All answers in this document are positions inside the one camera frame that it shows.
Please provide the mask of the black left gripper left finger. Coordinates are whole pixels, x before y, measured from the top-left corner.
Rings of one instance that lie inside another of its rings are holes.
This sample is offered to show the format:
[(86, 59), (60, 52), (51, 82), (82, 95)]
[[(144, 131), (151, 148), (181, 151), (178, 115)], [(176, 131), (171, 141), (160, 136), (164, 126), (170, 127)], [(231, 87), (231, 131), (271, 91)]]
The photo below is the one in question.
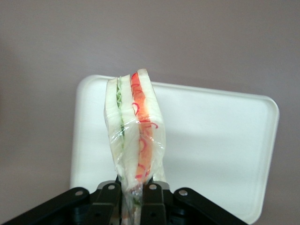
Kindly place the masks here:
[(118, 225), (120, 199), (120, 184), (115, 181), (102, 182), (92, 194), (83, 187), (75, 187), (4, 224)]

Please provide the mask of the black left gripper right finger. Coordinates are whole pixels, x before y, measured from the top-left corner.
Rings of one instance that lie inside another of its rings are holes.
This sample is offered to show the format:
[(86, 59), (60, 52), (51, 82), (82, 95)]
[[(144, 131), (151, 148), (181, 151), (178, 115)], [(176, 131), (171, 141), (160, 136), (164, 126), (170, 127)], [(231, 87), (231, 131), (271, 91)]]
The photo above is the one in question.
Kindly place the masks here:
[(143, 187), (142, 225), (245, 225), (246, 222), (193, 189), (170, 191), (155, 181)]

